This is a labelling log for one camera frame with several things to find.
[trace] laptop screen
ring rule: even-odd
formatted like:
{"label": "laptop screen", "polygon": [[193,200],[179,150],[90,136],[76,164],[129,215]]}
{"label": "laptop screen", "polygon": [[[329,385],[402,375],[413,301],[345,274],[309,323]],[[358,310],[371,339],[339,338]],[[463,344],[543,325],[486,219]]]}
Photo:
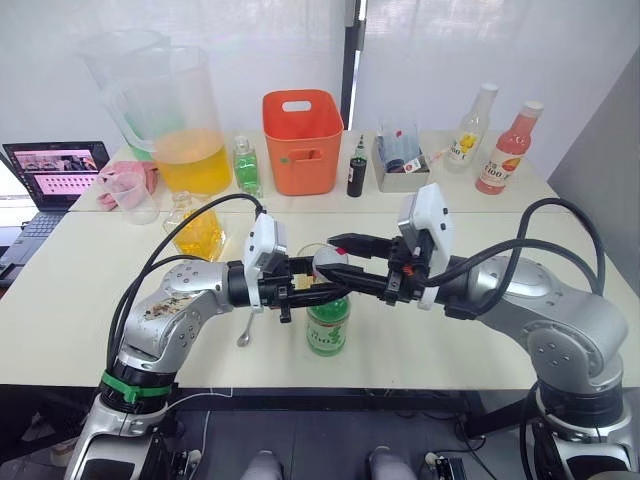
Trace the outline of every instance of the laptop screen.
{"label": "laptop screen", "polygon": [[5,145],[18,177],[41,210],[67,210],[108,161],[102,142]]}

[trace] pink juice bottle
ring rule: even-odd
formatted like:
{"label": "pink juice bottle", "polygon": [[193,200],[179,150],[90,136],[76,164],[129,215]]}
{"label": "pink juice bottle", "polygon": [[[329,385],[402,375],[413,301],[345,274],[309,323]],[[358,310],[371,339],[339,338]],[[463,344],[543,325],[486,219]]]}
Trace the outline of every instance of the pink juice bottle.
{"label": "pink juice bottle", "polygon": [[507,180],[518,167],[531,145],[531,131],[542,114],[540,102],[525,102],[511,128],[500,135],[496,148],[476,180],[476,188],[487,195],[497,195],[504,190]]}

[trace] laptop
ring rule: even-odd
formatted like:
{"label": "laptop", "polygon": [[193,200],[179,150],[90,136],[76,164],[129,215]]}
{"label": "laptop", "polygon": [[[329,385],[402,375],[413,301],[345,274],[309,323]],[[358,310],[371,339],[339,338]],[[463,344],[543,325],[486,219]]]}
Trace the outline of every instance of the laptop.
{"label": "laptop", "polygon": [[71,205],[109,161],[102,142],[3,145],[7,168],[25,186],[39,213],[0,257],[0,287],[7,288]]}

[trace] pink cloth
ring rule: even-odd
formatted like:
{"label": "pink cloth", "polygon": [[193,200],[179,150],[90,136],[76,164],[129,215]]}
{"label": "pink cloth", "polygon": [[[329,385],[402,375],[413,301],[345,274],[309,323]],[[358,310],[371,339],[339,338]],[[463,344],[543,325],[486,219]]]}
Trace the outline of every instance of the pink cloth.
{"label": "pink cloth", "polygon": [[[156,189],[158,185],[158,169],[153,163],[150,162],[115,162],[112,165],[107,165],[98,175],[98,182],[104,183],[107,177],[111,175],[117,175],[125,172],[140,172],[145,177],[145,184],[150,194]],[[113,210],[116,208],[116,201],[113,199],[110,193],[103,193],[98,197],[98,203],[104,210]]]}

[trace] white table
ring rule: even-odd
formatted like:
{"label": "white table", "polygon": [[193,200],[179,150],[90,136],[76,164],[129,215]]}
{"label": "white table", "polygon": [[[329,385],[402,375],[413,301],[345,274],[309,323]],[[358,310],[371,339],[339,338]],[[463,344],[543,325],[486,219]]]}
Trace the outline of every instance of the white table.
{"label": "white table", "polygon": [[[229,234],[223,260],[241,258],[252,225],[250,213],[220,215]],[[351,232],[397,233],[395,213],[274,213],[287,226],[289,251]],[[516,213],[454,213],[454,252],[471,255],[513,237]],[[0,300],[0,383],[96,385],[104,369],[107,331],[121,293],[164,233],[162,218],[128,224],[119,212],[70,213]],[[540,213],[532,237],[557,241],[593,265],[589,237],[568,214]],[[172,246],[166,255],[174,254]],[[562,280],[587,288],[567,261],[527,250]],[[381,273],[382,262],[370,265]],[[640,305],[607,261],[606,296],[629,322],[622,346],[624,384],[640,386]],[[162,272],[143,284],[155,290]],[[347,344],[332,358],[312,353],[305,339],[305,311],[281,325],[277,312],[258,316],[252,343],[235,344],[247,309],[209,321],[178,375],[184,387],[366,387],[426,389],[525,389],[534,381],[528,356],[506,336],[479,322],[445,318],[414,304],[388,307],[353,295]]]}
{"label": "white table", "polygon": [[[342,138],[342,148],[340,149],[340,161],[336,176],[336,185],[333,190],[324,195],[311,195],[290,197],[281,195],[275,189],[271,165],[267,153],[267,145],[262,132],[237,132],[246,135],[251,144],[256,148],[258,161],[260,164],[261,180],[263,182],[264,198],[262,201],[270,212],[362,212],[362,213],[398,213],[402,205],[402,200],[406,193],[381,193],[378,190],[373,166],[367,167],[362,196],[351,198],[347,196],[347,172],[349,169],[349,158],[353,155],[360,133],[344,132]],[[373,142],[373,132],[365,134],[366,145]],[[231,152],[233,145],[233,134],[226,136],[227,152]],[[485,136],[474,164],[462,174],[452,174],[444,169],[443,160],[436,160],[432,165],[432,172],[429,176],[429,183],[437,182],[441,185],[443,194],[452,212],[516,212],[521,213],[527,206],[536,200],[545,197],[555,197],[554,191],[535,172],[532,165],[524,160],[516,174],[511,179],[511,183],[500,195],[485,195],[478,192],[474,187],[474,182],[478,176],[484,160],[490,155],[495,146],[497,132],[489,132]],[[420,144],[428,155],[433,155],[442,151],[451,141],[451,132],[428,131],[420,135]],[[123,147],[114,156],[112,161],[134,160],[128,147]],[[239,192],[235,181],[224,193]],[[94,184],[89,190],[73,205],[72,211],[92,212],[100,211],[96,198],[103,193],[100,185]],[[171,193],[160,180],[158,188],[154,193],[160,210],[168,212],[172,208]],[[242,202],[229,202],[219,206],[216,210],[220,212],[245,212],[247,207]],[[546,211],[558,211],[555,207],[545,207]]]}

